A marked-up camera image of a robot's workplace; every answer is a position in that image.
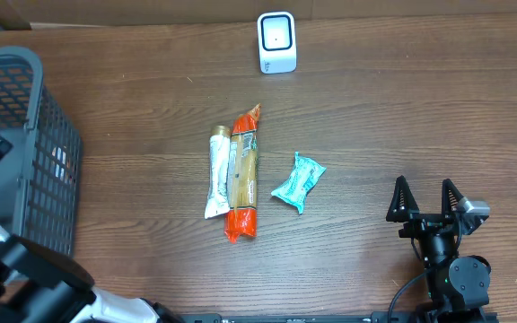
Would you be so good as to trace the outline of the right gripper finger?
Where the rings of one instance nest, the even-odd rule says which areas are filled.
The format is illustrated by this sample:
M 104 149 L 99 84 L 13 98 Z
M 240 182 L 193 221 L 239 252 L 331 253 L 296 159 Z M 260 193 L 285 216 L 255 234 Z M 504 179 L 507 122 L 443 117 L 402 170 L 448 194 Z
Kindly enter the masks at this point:
M 453 212 L 463 197 L 453 182 L 450 179 L 445 179 L 442 183 L 442 213 Z
M 419 213 L 419 207 L 411 193 L 406 178 L 404 176 L 397 177 L 386 221 L 405 223 L 415 220 Z

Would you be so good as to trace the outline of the teal snack packet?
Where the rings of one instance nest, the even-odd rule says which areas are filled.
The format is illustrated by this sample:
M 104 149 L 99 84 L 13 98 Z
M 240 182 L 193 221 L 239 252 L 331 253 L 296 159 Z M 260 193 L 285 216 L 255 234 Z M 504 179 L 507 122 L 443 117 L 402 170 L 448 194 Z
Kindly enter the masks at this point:
M 298 214 L 303 214 L 307 195 L 316 186 L 326 169 L 326 167 L 313 159 L 301 156 L 299 152 L 295 152 L 294 166 L 289 178 L 278 188 L 274 189 L 271 192 L 271 196 L 294 206 Z

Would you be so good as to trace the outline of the long orange snack package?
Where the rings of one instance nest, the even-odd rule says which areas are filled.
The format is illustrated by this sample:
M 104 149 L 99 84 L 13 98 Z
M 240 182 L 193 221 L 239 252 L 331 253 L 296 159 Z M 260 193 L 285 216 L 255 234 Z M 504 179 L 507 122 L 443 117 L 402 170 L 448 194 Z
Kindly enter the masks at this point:
M 261 104 L 257 104 L 233 123 L 227 174 L 229 212 L 224 233 L 231 243 L 240 236 L 257 235 L 258 200 L 258 122 Z

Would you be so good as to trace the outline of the white silver tube package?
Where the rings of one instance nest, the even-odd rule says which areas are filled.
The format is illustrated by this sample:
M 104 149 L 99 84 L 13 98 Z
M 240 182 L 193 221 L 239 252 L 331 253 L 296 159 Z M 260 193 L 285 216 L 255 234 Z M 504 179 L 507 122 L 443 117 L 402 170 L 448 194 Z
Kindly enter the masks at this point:
M 228 165 L 231 146 L 231 129 L 215 126 L 209 138 L 209 190 L 204 217 L 214 218 L 226 214 L 230 207 L 227 194 Z

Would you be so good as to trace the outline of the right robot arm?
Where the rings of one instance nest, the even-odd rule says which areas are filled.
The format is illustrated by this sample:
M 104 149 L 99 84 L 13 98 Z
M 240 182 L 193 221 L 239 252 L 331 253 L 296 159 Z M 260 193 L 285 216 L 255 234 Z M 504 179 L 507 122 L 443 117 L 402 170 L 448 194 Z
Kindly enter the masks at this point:
M 399 288 L 386 314 L 388 322 L 496 322 L 487 315 L 492 267 L 477 255 L 462 257 L 462 239 L 489 217 L 490 206 L 462 195 L 450 179 L 442 183 L 442 206 L 438 214 L 423 214 L 405 177 L 396 179 L 386 215 L 401 223 L 399 237 L 409 239 L 424 272 Z M 414 284 L 425 280 L 429 302 L 410 313 L 396 313 L 399 298 Z

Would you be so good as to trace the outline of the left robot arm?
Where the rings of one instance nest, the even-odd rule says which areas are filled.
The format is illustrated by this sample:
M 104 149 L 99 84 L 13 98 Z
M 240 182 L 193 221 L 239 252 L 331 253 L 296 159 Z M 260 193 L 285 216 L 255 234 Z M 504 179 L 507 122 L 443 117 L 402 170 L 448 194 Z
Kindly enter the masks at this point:
M 95 287 L 70 257 L 0 225 L 0 322 L 180 322 L 158 302 Z

